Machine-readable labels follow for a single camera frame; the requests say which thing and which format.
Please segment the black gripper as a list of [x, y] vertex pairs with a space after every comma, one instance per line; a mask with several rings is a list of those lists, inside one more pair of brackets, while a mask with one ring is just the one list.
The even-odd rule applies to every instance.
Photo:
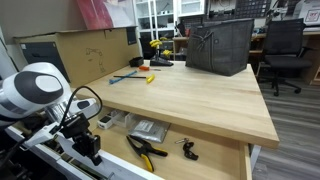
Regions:
[[71, 138], [74, 141], [72, 148], [82, 156], [91, 159], [95, 166], [101, 162], [101, 156], [98, 151], [101, 147], [100, 136], [93, 135], [88, 129], [90, 123], [83, 114], [77, 115], [66, 122], [60, 132], [66, 139]]

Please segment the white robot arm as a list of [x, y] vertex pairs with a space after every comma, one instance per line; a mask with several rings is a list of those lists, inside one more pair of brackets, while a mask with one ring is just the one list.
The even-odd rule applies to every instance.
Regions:
[[72, 139], [72, 148], [94, 165], [102, 162], [98, 154], [100, 137], [89, 131], [89, 120], [102, 110], [99, 96], [76, 97], [59, 69], [48, 62], [32, 63], [0, 82], [1, 128], [15, 124], [33, 113], [44, 111], [51, 123], [20, 142], [32, 147], [60, 133]]

